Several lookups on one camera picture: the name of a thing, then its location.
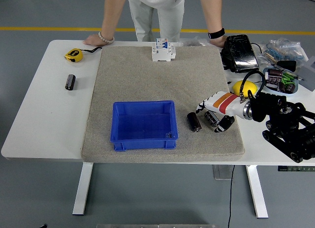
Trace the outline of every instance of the black watch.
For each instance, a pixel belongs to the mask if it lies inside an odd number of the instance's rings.
[[[225,35],[224,28],[222,28],[220,31],[217,31],[217,32],[214,32],[214,33],[208,33],[208,36],[209,36],[210,39],[222,37],[223,35]]]

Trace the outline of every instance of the floor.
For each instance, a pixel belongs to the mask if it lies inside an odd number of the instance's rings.
[[[95,33],[102,22],[103,0],[0,0],[0,7],[2,147],[49,42],[84,40]],[[222,14],[228,35],[246,33],[259,43],[286,37],[300,41],[309,57],[315,55],[314,2],[223,0]],[[154,23],[158,28],[156,14]],[[133,28],[128,3],[118,26]],[[183,29],[196,30],[182,33],[182,38],[206,38],[198,33],[205,29],[199,0],[186,0]],[[133,32],[117,32],[115,38],[136,40]],[[44,223],[49,228],[95,228],[97,224],[227,227],[230,181],[215,180],[211,165],[95,164],[85,215],[73,216],[81,167],[82,163],[8,161],[0,156],[0,227],[37,228]],[[231,228],[314,227],[315,173],[277,169],[258,167],[269,218],[257,219],[245,167],[235,167]]]

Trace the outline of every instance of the lemon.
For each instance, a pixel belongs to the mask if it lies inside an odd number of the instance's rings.
[[[242,82],[243,81],[241,80],[233,85],[233,92],[238,96],[240,95],[240,87]],[[248,90],[251,90],[252,94],[254,95],[257,91],[257,86],[253,82],[246,80],[243,88],[244,97],[246,98],[248,97]]]

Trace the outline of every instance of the black case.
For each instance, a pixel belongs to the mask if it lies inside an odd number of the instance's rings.
[[[221,51],[221,58],[226,69],[235,73],[259,70],[258,62],[247,35],[229,36]]]

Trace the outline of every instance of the white circuit breaker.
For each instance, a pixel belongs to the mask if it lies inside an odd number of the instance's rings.
[[[167,41],[167,38],[157,38],[152,45],[152,61],[167,61],[175,59],[176,51],[172,43]]]

